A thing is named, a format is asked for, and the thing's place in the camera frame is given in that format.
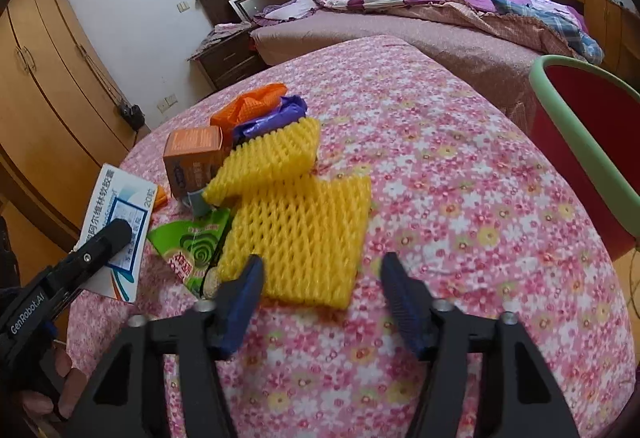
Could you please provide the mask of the person's left hand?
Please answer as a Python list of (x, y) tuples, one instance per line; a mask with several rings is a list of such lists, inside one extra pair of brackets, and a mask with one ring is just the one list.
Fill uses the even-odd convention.
[(54, 415), (68, 420), (87, 386), (87, 375), (74, 366), (66, 350), (58, 345), (52, 347), (44, 368), (38, 366), (37, 372), (44, 377), (21, 392), (23, 409), (34, 418)]

